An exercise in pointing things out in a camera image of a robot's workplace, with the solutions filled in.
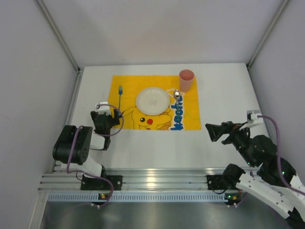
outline plate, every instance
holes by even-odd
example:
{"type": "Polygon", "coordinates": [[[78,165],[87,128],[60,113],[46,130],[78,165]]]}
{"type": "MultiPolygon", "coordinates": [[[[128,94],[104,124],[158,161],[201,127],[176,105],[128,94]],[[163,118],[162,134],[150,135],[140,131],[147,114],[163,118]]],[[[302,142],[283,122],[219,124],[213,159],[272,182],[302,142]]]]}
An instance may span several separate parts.
{"type": "Polygon", "coordinates": [[[159,87],[149,87],[138,94],[135,103],[142,113],[159,115],[170,105],[170,97],[165,90],[159,87]]]}

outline pink cup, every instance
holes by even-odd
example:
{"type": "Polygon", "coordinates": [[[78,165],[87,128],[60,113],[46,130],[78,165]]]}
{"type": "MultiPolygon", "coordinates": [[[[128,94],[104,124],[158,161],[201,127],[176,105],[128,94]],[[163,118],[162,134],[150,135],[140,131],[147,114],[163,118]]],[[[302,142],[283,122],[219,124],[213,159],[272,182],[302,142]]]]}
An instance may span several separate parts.
{"type": "Polygon", "coordinates": [[[194,73],[191,70],[182,70],[179,73],[180,91],[188,92],[192,87],[193,80],[195,78],[194,73]]]}

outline pikachu ear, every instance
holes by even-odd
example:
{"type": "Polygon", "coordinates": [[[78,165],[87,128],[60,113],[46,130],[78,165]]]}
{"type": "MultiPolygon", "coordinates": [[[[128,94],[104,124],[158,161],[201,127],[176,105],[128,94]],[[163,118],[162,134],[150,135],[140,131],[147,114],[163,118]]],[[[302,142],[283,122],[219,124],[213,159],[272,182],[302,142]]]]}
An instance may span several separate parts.
{"type": "Polygon", "coordinates": [[[123,111],[122,115],[123,116],[127,116],[127,115],[131,114],[134,111],[134,109],[135,109],[135,106],[134,107],[130,107],[127,110],[123,111]]]}

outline pikachu placemat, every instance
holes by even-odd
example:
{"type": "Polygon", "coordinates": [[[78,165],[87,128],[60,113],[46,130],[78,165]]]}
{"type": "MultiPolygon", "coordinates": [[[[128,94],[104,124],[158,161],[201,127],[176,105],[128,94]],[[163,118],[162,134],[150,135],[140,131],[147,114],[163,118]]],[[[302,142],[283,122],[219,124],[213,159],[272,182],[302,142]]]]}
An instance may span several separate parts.
{"type": "Polygon", "coordinates": [[[174,90],[179,89],[178,75],[114,75],[108,102],[116,107],[119,106],[119,86],[123,89],[120,107],[125,121],[123,129],[201,130],[196,78],[191,89],[187,93],[181,93],[179,116],[173,97],[174,90]],[[137,95],[148,87],[160,87],[169,94],[170,105],[162,114],[146,115],[137,108],[137,95]]]}

